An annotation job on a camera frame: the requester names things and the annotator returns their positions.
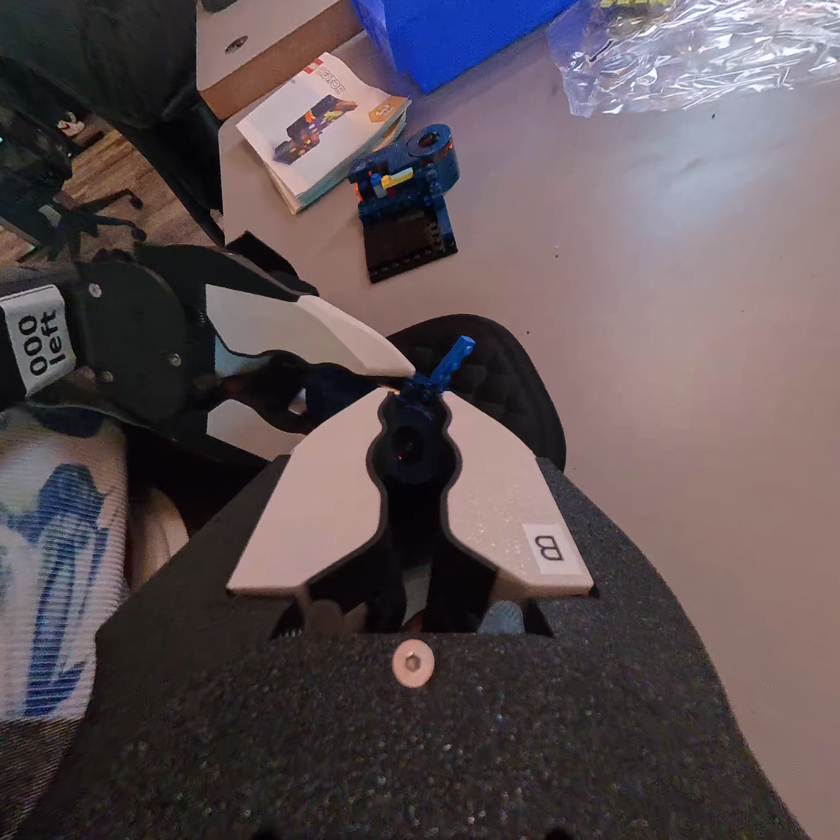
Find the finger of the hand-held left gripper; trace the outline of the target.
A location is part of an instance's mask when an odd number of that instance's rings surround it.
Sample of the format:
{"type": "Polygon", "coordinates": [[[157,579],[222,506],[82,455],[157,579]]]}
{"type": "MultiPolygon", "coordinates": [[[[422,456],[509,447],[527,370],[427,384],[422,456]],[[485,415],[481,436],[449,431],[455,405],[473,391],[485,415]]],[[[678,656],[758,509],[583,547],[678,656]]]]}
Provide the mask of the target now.
{"type": "Polygon", "coordinates": [[[390,340],[313,295],[284,301],[208,285],[206,315],[236,355],[256,358],[282,351],[357,375],[394,379],[415,374],[415,366],[390,340]]]}
{"type": "Polygon", "coordinates": [[[319,426],[319,421],[308,411],[304,396],[300,392],[290,402],[278,403],[225,400],[208,413],[206,433],[268,461],[290,455],[319,426]]]}

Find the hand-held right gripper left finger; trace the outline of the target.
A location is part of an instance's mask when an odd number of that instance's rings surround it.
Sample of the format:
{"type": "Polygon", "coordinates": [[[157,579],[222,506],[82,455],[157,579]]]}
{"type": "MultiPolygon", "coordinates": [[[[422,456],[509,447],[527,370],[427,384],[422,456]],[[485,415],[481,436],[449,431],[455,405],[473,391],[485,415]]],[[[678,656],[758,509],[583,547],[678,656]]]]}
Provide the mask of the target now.
{"type": "Polygon", "coordinates": [[[369,452],[383,434],[379,387],[291,453],[227,582],[235,595],[310,599],[310,584],[382,530],[382,490],[369,452]]]}

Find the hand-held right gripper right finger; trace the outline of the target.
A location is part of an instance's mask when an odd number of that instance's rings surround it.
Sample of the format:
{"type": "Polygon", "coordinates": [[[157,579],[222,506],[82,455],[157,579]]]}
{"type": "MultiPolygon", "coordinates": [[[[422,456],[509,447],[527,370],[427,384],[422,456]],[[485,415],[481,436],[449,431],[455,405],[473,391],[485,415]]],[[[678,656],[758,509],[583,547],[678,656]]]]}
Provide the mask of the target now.
{"type": "Polygon", "coordinates": [[[490,601],[587,596],[594,581],[535,454],[452,392],[445,433],[456,454],[445,494],[448,531],[495,571],[490,601]]]}

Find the blue brick arm with ring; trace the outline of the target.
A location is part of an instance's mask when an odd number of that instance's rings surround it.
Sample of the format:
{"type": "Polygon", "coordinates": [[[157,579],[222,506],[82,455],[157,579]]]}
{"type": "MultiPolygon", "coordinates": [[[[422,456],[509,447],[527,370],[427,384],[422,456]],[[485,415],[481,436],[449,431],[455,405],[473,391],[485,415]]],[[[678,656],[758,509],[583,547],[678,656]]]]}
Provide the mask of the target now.
{"type": "MultiPolygon", "coordinates": [[[[450,468],[446,455],[445,406],[442,386],[447,380],[415,373],[395,384],[381,408],[384,434],[374,447],[377,474],[405,485],[436,480],[450,468]]],[[[318,366],[303,389],[307,415],[320,425],[371,393],[376,383],[336,366],[318,366]]]]}

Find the small blue brick plate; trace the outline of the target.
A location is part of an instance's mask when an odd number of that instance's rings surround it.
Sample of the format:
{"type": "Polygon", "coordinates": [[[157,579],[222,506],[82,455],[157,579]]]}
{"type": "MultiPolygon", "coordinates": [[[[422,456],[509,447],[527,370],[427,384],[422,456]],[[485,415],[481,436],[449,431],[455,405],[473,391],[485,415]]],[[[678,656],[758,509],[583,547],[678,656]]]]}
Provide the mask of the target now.
{"type": "Polygon", "coordinates": [[[472,338],[466,335],[459,336],[430,375],[415,374],[415,383],[427,392],[444,393],[448,390],[453,375],[459,370],[464,360],[472,354],[475,346],[476,342],[472,338]]]}

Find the blue brick model with base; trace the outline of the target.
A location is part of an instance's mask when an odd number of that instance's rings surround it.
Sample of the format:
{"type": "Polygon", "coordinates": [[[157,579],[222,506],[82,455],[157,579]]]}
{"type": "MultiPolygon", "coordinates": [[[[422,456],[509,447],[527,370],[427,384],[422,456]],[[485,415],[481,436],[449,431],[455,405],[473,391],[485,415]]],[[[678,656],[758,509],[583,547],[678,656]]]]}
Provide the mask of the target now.
{"type": "Polygon", "coordinates": [[[445,195],[458,181],[451,129],[434,123],[353,164],[371,284],[458,252],[445,195]]]}

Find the black quilted pad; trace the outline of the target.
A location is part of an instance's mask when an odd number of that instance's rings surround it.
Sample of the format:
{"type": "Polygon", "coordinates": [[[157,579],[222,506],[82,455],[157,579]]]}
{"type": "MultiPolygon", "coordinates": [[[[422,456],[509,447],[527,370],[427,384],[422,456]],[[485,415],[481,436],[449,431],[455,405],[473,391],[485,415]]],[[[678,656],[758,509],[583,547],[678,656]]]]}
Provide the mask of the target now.
{"type": "Polygon", "coordinates": [[[564,472],[567,447],[560,417],[528,353],[510,331],[488,318],[460,313],[420,322],[388,339],[417,373],[430,375],[461,336],[474,340],[475,347],[452,374],[449,389],[564,472]]]}

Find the black office chair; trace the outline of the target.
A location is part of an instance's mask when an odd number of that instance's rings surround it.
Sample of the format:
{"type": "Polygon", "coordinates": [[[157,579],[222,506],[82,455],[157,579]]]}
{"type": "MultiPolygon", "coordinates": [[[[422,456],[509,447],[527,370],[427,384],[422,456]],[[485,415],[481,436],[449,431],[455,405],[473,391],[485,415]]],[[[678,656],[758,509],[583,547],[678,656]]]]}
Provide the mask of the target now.
{"type": "Polygon", "coordinates": [[[2,57],[104,118],[215,245],[219,130],[197,88],[195,1],[2,1],[2,57]]]}
{"type": "Polygon", "coordinates": [[[67,115],[63,96],[32,70],[1,58],[1,216],[2,227],[30,243],[27,255],[56,261],[81,255],[81,237],[100,236],[104,227],[127,228],[135,244],[147,235],[135,222],[102,215],[126,198],[143,208],[134,192],[122,189],[86,203],[65,193],[73,176],[73,143],[60,130],[67,115]]]}

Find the thick white instruction booklet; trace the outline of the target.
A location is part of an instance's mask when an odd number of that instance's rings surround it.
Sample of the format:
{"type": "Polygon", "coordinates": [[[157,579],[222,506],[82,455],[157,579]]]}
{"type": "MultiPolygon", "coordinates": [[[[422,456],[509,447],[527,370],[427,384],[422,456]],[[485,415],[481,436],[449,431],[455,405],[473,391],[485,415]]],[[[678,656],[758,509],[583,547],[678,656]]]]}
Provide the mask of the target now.
{"type": "Polygon", "coordinates": [[[365,84],[322,53],[237,123],[292,214],[403,130],[412,100],[365,84]]]}

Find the grey desk with wooden edge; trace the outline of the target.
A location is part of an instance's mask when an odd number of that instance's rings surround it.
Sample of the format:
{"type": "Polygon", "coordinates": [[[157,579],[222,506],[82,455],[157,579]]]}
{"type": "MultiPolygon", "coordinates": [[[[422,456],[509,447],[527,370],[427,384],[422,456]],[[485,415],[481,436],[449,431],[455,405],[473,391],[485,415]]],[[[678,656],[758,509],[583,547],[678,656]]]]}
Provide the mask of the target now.
{"type": "Polygon", "coordinates": [[[362,30],[349,1],[196,4],[196,85],[226,120],[362,30]]]}

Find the blue storage bin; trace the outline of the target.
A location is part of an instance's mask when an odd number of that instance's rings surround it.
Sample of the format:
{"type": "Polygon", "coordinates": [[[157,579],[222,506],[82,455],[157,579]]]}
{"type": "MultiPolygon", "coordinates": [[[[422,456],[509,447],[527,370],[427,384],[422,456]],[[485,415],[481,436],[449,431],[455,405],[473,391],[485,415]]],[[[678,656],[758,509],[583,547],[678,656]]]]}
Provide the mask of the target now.
{"type": "Polygon", "coordinates": [[[387,62],[425,93],[453,81],[573,1],[352,1],[387,62]]]}

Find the person's grey denim jacket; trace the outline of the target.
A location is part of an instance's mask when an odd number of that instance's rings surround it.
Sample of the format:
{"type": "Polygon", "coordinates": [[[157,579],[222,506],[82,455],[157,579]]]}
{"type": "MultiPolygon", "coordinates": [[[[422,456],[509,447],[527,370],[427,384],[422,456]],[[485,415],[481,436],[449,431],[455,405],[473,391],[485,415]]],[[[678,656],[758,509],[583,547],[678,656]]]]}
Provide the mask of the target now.
{"type": "Polygon", "coordinates": [[[71,745],[79,719],[1,723],[1,838],[18,828],[49,787],[71,745]]]}

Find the clear plastic bag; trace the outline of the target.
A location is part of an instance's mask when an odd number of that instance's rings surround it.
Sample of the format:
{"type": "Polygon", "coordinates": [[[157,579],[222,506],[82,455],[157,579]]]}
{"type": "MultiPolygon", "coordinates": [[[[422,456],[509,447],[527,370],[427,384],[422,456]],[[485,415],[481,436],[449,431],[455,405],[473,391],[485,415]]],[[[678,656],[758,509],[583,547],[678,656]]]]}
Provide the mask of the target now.
{"type": "Polygon", "coordinates": [[[838,1],[576,2],[547,30],[574,116],[689,109],[839,76],[838,1]]]}

